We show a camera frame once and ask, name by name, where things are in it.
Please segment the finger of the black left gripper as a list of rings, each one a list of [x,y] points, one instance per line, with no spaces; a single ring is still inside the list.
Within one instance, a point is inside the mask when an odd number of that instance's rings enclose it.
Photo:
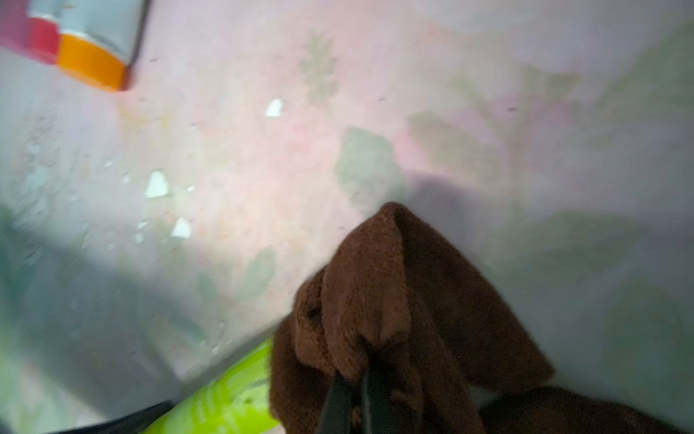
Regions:
[[[142,433],[161,416],[170,412],[175,405],[163,401],[154,406],[139,410],[119,419],[81,428],[56,431],[54,434],[134,434]]]

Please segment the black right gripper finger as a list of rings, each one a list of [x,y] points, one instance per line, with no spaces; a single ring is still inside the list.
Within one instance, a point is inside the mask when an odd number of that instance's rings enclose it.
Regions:
[[[390,390],[381,371],[367,371],[359,392],[336,372],[325,398],[317,434],[397,433]]]

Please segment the brown wiping cloth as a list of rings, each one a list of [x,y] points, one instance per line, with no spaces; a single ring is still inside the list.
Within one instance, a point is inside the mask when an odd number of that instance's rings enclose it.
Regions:
[[[639,410],[549,385],[495,288],[438,231],[388,203],[297,291],[271,357],[270,411],[315,433],[336,372],[386,377],[397,433],[671,433]]]

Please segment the green toothpaste tube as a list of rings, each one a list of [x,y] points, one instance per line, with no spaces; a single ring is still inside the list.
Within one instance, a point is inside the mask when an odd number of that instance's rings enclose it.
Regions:
[[[158,418],[144,434],[264,433],[279,426],[270,412],[272,340]]]

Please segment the white orange-capped toothpaste tube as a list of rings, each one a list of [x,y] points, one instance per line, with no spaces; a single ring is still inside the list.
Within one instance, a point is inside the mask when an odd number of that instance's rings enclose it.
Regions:
[[[126,90],[148,7],[144,0],[65,2],[59,21],[59,69],[100,90]]]

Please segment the white pink-capped toothpaste tube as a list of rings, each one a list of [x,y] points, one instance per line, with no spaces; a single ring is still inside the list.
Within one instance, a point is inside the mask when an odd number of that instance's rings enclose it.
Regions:
[[[34,59],[55,65],[60,50],[63,0],[31,0],[27,7],[28,49]]]

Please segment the magenta toothpaste tube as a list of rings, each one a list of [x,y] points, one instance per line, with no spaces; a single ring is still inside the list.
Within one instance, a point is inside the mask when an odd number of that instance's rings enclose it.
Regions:
[[[27,56],[28,26],[27,0],[1,1],[1,46]]]

